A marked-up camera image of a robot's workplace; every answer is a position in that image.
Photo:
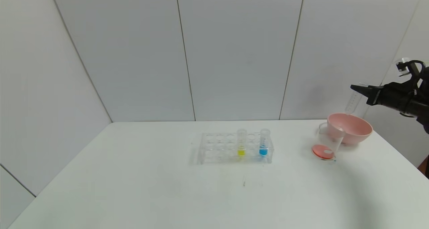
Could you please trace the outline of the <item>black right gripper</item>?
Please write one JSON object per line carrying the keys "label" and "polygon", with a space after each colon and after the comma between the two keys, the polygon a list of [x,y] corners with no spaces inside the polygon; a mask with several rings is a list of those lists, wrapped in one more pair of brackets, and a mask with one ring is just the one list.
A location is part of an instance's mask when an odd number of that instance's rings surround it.
{"label": "black right gripper", "polygon": [[382,86],[352,84],[350,88],[366,97],[366,104],[369,106],[382,105],[402,113],[406,112],[406,107],[411,99],[410,90],[397,82]]}

